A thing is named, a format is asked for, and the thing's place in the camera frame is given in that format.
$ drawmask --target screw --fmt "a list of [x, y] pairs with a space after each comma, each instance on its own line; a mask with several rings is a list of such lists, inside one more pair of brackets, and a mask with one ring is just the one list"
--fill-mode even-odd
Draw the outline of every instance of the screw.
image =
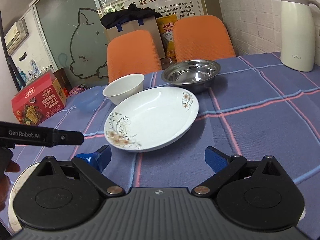
[[111, 186], [107, 188], [107, 192], [112, 195], [120, 194], [123, 189], [119, 186]]
[[210, 189], [206, 186], [198, 186], [198, 187], [195, 187], [194, 190], [199, 195], [207, 194], [210, 192]]

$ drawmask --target blue plastic bowl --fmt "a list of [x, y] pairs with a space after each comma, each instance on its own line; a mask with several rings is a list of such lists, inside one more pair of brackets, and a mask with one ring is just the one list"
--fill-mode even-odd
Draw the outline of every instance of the blue plastic bowl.
[[92, 112], [98, 109], [104, 100], [103, 87], [93, 87], [75, 97], [73, 104], [83, 112]]

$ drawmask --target orange chair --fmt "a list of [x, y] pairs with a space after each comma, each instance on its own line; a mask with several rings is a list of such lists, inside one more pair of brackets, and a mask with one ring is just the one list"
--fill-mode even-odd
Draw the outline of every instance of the orange chair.
[[150, 32], [133, 31], [114, 38], [107, 52], [109, 82], [120, 77], [162, 70]]
[[225, 26], [212, 15], [178, 20], [173, 26], [173, 41], [177, 62], [236, 56]]

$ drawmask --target stainless steel bowl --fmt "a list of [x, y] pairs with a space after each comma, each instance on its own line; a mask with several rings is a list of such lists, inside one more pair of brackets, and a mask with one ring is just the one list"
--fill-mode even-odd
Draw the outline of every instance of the stainless steel bowl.
[[199, 93], [212, 86], [220, 65], [211, 60], [189, 60], [170, 66], [162, 72], [161, 78], [174, 86]]

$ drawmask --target yellow bag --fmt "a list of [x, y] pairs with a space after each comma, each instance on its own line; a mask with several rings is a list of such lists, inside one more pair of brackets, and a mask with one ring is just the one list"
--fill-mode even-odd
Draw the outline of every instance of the yellow bag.
[[177, 15], [169, 15], [156, 19], [161, 40], [164, 46], [165, 56], [169, 58], [173, 58], [176, 56], [174, 52], [172, 28], [177, 20]]

